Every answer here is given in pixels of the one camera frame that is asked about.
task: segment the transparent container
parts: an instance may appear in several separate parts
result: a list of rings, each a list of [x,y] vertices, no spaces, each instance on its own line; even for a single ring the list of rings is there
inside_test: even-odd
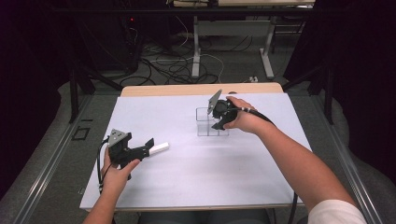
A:
[[[207,115],[207,107],[198,107],[195,110],[195,117],[197,121],[197,135],[198,136],[228,136],[230,130],[216,130],[212,126],[219,122],[211,115]]]

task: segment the metal frame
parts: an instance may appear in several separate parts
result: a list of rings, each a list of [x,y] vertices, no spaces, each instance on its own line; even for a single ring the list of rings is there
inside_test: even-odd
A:
[[[153,8],[153,9],[87,9],[49,7],[57,14],[82,16],[87,14],[152,16],[324,16],[340,15],[344,9],[320,8],[246,8],[246,7],[198,7],[198,8]]]
[[[272,37],[276,26],[276,17],[270,21],[198,21],[194,16],[194,58],[192,77],[199,76],[201,49],[199,35],[253,35],[265,36],[265,46],[260,49],[262,64],[267,78],[273,79],[274,73],[268,58]]]

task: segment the white table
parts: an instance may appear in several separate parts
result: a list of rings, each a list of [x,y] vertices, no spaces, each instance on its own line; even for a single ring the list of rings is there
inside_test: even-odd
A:
[[[251,102],[279,129],[310,148],[290,98],[278,84],[129,87],[115,105],[104,138],[112,129],[118,129],[132,133],[129,147],[142,146],[154,137],[156,145],[168,142],[170,148],[143,159],[135,168],[119,198],[117,210],[291,205],[292,189],[255,135],[230,130],[228,136],[197,136],[195,108],[207,106],[208,99],[218,89],[224,93],[238,92],[236,97]],[[80,208],[93,207],[99,197],[97,184],[95,165]]]

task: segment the table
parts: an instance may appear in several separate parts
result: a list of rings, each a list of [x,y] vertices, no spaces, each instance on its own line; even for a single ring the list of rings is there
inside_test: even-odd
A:
[[[219,7],[285,7],[313,5],[315,0],[219,0]],[[201,1],[174,1],[175,7],[206,7]],[[265,36],[264,48],[260,49],[265,75],[274,78],[274,72],[268,58],[272,38],[276,27],[276,17],[269,21],[198,21],[194,16],[194,57],[192,65],[193,77],[199,76],[201,49],[199,35],[254,35]]]
[[[283,132],[310,148],[289,96],[276,83],[126,87],[106,134],[115,128],[132,133],[129,147],[140,146],[154,137],[156,145],[169,142],[170,148],[145,158],[136,167],[116,210],[291,205],[293,190],[255,135],[240,130],[230,130],[229,136],[196,135],[195,107],[207,105],[218,89],[238,92],[238,97],[249,100]],[[94,166],[80,208],[90,210],[98,197]]]

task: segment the dark curtain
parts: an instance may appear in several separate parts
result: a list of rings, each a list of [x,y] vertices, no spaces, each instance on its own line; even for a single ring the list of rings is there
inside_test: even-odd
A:
[[[315,7],[346,14],[311,17],[285,78],[323,64],[335,73],[334,98],[349,124],[350,150],[396,183],[396,16],[392,1],[318,0]],[[313,75],[313,83],[323,81]]]
[[[0,10],[2,198],[52,123],[68,76],[31,2]]]

